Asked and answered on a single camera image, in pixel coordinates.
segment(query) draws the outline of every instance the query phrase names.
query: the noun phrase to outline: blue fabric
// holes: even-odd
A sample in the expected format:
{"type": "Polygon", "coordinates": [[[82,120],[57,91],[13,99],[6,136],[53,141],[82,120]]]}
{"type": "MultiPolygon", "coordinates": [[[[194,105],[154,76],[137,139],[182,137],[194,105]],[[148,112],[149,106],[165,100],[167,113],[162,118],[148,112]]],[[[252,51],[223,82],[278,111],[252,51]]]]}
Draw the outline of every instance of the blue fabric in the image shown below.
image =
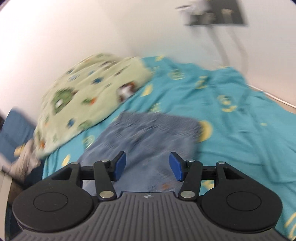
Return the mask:
{"type": "MultiPolygon", "coordinates": [[[[98,160],[112,160],[124,151],[124,172],[120,180],[113,183],[117,196],[123,191],[178,192],[182,183],[170,169],[169,154],[176,151],[183,159],[192,159],[200,132],[198,121],[192,118],[123,112],[78,162],[81,166],[92,166],[98,160]]],[[[84,181],[83,189],[96,195],[94,180],[84,181]]]]}
{"type": "MultiPolygon", "coordinates": [[[[276,229],[296,236],[296,115],[252,91],[233,68],[209,71],[167,58],[143,60],[153,79],[106,120],[51,154],[43,177],[60,169],[67,155],[70,162],[78,160],[87,147],[82,142],[91,143],[85,139],[96,139],[122,111],[192,117],[204,128],[194,159],[209,166],[225,161],[277,193],[283,213],[276,229]]],[[[201,194],[211,187],[213,181],[202,182],[201,194]]]]}
{"type": "Polygon", "coordinates": [[[0,152],[7,160],[14,162],[17,159],[14,156],[16,147],[33,138],[34,130],[35,126],[32,123],[16,109],[12,109],[0,132],[0,152]]]}

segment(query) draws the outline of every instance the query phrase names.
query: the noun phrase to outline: bed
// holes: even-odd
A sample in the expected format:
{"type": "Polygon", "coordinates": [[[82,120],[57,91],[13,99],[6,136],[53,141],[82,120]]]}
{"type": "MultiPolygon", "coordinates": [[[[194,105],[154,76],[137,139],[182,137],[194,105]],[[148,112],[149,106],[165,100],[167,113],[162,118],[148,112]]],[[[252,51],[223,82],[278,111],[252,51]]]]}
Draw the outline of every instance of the bed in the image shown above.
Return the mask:
{"type": "MultiPolygon", "coordinates": [[[[122,111],[162,112],[198,119],[203,134],[195,159],[225,161],[276,192],[283,212],[276,229],[291,240],[296,229],[296,115],[264,93],[251,90],[233,68],[215,71],[178,64],[162,56],[142,59],[154,76],[99,124],[50,154],[43,178],[77,161],[122,111]]],[[[213,187],[202,183],[200,194],[213,187]]]]}

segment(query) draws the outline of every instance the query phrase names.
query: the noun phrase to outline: ribbed gray plate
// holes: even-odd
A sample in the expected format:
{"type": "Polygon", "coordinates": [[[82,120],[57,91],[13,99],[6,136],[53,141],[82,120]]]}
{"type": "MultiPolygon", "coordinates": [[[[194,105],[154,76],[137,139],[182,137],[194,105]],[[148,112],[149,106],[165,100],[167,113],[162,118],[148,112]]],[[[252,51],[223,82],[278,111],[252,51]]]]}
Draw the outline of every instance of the ribbed gray plate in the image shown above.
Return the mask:
{"type": "Polygon", "coordinates": [[[271,229],[257,234],[226,231],[208,221],[195,203],[184,202],[172,192],[123,193],[101,203],[79,226],[53,234],[23,231],[13,241],[280,241],[271,229]]]}

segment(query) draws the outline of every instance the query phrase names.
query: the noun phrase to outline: white wall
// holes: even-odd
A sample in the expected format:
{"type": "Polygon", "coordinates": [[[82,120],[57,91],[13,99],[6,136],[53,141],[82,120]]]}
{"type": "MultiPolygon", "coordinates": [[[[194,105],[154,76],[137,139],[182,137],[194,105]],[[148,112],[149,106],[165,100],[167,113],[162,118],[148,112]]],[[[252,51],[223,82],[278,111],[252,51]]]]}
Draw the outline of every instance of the white wall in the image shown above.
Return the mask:
{"type": "Polygon", "coordinates": [[[0,110],[36,120],[51,83],[103,51],[131,55],[96,0],[10,0],[0,11],[0,110]]]}
{"type": "MultiPolygon", "coordinates": [[[[97,0],[125,42],[141,56],[166,55],[212,68],[220,57],[204,27],[184,27],[175,7],[188,0],[97,0]]],[[[235,31],[249,55],[250,84],[296,105],[296,5],[290,0],[244,0],[248,27],[235,31]]],[[[224,26],[217,33],[231,64],[241,58],[224,26]]]]}

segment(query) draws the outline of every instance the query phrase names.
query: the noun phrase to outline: cable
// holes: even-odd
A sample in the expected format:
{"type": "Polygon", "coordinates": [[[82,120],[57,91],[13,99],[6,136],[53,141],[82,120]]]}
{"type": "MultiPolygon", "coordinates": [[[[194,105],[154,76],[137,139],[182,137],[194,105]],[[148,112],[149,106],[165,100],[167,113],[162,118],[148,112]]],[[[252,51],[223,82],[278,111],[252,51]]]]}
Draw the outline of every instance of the cable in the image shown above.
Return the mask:
{"type": "MultiPolygon", "coordinates": [[[[233,20],[232,20],[232,10],[230,9],[222,9],[222,14],[223,14],[223,18],[225,23],[228,24],[233,24],[233,20]]],[[[233,42],[236,44],[241,57],[242,57],[242,69],[241,69],[241,73],[246,76],[247,72],[248,72],[248,53],[246,48],[244,47],[244,45],[242,44],[242,42],[240,41],[240,39],[237,37],[237,35],[235,34],[233,27],[229,27],[228,28],[228,34],[230,35],[230,37],[232,38],[233,42]]]]}
{"type": "Polygon", "coordinates": [[[226,51],[222,45],[222,43],[220,42],[217,34],[216,34],[216,31],[215,31],[215,27],[212,25],[212,24],[207,24],[206,25],[207,27],[207,31],[209,33],[209,36],[211,37],[211,39],[213,40],[220,56],[221,56],[221,59],[222,59],[222,65],[223,66],[229,66],[230,65],[230,62],[229,62],[229,58],[226,54],[226,51]]]}

